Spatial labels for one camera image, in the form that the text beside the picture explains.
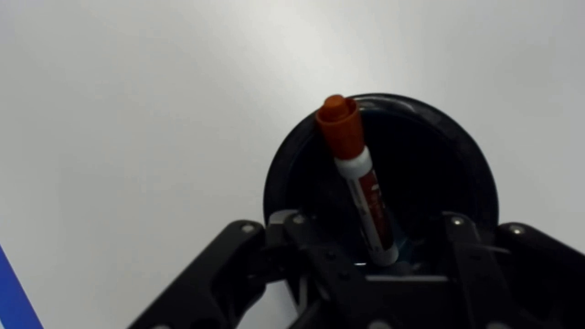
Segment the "white table surface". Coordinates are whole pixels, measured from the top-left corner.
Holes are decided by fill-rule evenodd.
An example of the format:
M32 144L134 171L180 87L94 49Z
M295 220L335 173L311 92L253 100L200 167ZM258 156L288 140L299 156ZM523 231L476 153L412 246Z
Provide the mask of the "white table surface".
M0 0L0 244L50 329L127 326L333 91L483 145L501 220L585 250L585 1ZM286 326L271 286L242 326Z

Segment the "black cylindrical holder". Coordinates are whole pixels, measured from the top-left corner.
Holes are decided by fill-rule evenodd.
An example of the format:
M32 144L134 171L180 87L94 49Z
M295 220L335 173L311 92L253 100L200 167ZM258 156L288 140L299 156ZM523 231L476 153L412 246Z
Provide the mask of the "black cylindrical holder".
M384 198L410 240L430 239L445 211L483 231L498 226L498 189L478 142L448 114L401 94L355 94ZM282 208L317 215L357 261L359 215L333 156L308 114L282 142L266 184L266 219Z

